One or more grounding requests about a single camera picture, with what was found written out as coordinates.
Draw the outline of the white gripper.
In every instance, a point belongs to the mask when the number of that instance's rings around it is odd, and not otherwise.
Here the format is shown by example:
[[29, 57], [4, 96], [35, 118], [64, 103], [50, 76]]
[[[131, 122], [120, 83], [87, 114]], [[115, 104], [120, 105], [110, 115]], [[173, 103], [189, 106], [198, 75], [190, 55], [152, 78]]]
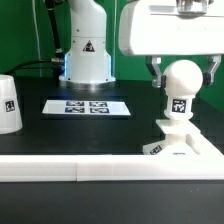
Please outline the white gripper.
[[204, 15], [179, 13], [176, 0], [137, 0], [122, 10], [119, 49], [146, 57], [154, 88], [166, 87], [160, 69], [165, 55], [211, 55], [203, 84], [211, 85], [224, 54], [224, 0], [213, 0]]

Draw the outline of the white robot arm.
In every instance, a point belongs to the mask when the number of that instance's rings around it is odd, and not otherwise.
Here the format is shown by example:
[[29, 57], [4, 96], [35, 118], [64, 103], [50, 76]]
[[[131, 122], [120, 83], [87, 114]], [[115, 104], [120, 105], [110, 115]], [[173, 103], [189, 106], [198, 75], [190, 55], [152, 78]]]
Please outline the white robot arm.
[[[224, 55], [224, 0], [126, 0], [118, 45], [125, 55], [144, 56], [156, 88], [165, 86], [163, 56], [206, 55], [203, 83], [214, 82]], [[68, 0], [71, 47], [60, 82], [95, 88], [115, 81], [106, 51], [107, 15], [94, 0]]]

